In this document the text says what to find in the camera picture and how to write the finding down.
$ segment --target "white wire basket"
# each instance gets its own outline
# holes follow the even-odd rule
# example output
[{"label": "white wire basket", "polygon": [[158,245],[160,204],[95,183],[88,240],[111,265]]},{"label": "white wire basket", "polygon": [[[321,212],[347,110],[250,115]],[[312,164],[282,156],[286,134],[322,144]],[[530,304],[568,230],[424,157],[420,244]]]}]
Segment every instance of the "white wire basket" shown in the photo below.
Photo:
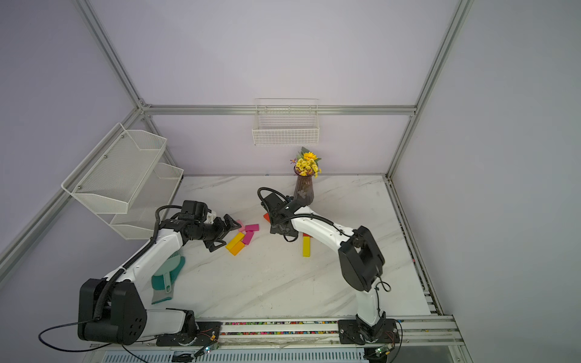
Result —
[{"label": "white wire basket", "polygon": [[258,99],[257,101],[256,118],[252,128],[255,145],[303,146],[319,143],[317,100]]},{"label": "white wire basket", "polygon": [[[158,163],[126,214],[116,214],[109,225],[125,239],[148,239],[155,226],[155,210],[171,203],[184,169]],[[167,210],[161,214],[164,218]]]},{"label": "white wire basket", "polygon": [[166,149],[166,138],[117,124],[115,141],[81,178],[61,187],[95,214],[128,213]]}]

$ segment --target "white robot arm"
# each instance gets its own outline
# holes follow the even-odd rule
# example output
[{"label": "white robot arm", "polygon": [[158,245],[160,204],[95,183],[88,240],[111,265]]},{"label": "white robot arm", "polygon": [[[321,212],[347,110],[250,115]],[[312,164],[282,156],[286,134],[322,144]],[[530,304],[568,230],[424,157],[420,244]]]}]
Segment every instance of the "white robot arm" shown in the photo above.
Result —
[{"label": "white robot arm", "polygon": [[[262,191],[271,193],[263,197]],[[353,229],[336,224],[270,188],[259,188],[258,196],[270,218],[271,233],[286,238],[304,232],[338,253],[341,273],[356,290],[360,338],[367,343],[377,341],[386,319],[385,313],[379,315],[378,299],[371,290],[380,282],[385,260],[371,232],[363,226]]]},{"label": "white robot arm", "polygon": [[[262,197],[264,190],[271,194]],[[260,188],[258,193],[270,216],[271,233],[298,237],[304,232],[337,252],[343,277],[356,290],[359,336],[364,342],[377,341],[383,334],[385,313],[379,316],[371,289],[379,281],[384,259],[370,231],[334,224],[272,189]],[[170,207],[181,208],[181,212],[160,222],[160,210]],[[162,334],[195,339],[198,328],[193,311],[159,309],[150,303],[151,278],[187,241],[202,240],[213,252],[226,244],[222,239],[229,231],[240,227],[229,215],[224,221],[216,218],[201,202],[159,208],[150,241],[117,270],[103,279],[89,279],[81,287],[79,321],[83,323],[78,326],[79,338],[125,345]]]}]

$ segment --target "flower vase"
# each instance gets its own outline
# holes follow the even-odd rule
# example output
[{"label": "flower vase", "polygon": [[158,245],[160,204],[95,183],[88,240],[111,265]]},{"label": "flower vase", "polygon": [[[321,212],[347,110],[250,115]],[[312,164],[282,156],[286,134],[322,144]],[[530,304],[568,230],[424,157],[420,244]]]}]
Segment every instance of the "flower vase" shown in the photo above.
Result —
[{"label": "flower vase", "polygon": [[313,190],[313,176],[307,175],[306,177],[299,175],[296,172],[296,187],[295,194],[293,195],[295,200],[301,202],[302,205],[308,206],[315,199],[315,191]]}]

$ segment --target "wire basket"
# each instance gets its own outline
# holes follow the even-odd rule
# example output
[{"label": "wire basket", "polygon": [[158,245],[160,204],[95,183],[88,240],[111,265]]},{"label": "wire basket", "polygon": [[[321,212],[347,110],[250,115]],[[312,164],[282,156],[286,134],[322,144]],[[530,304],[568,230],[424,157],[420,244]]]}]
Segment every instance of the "wire basket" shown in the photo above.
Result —
[{"label": "wire basket", "polygon": [[[127,214],[116,214],[109,225],[125,239],[148,239],[155,226],[155,210],[171,203],[184,169],[158,163]],[[167,209],[160,216],[163,219]]]},{"label": "wire basket", "polygon": [[127,213],[166,149],[166,138],[115,128],[121,133],[80,182],[72,190],[61,185],[95,214]]},{"label": "wire basket", "polygon": [[[297,99],[281,99],[297,103]],[[257,105],[256,118],[252,128],[254,144],[257,146],[303,146],[319,143],[319,119],[317,100],[310,105]]]}]

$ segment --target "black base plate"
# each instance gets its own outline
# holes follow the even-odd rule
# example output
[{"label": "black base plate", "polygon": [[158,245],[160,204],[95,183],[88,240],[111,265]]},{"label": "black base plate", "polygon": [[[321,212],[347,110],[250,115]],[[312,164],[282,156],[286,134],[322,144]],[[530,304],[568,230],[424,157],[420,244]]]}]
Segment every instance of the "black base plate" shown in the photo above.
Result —
[{"label": "black base plate", "polygon": [[[359,325],[355,319],[339,320],[338,325],[339,341],[341,344],[366,344],[359,336]],[[397,330],[395,319],[385,319],[384,334],[381,334],[381,337],[375,343],[391,343],[392,338],[394,343],[399,343],[399,333],[394,332],[394,329]]]},{"label": "black base plate", "polygon": [[[222,327],[222,322],[220,321],[198,321],[198,327],[200,328],[203,334],[207,334],[209,336],[205,336],[203,334],[198,334],[194,342],[191,344],[195,347],[203,347],[210,342],[210,337],[212,336],[212,332],[216,335],[216,339],[220,337],[220,328]],[[157,342],[155,345],[158,347],[184,347],[192,341],[192,339],[185,334],[162,334],[157,337]]]}]

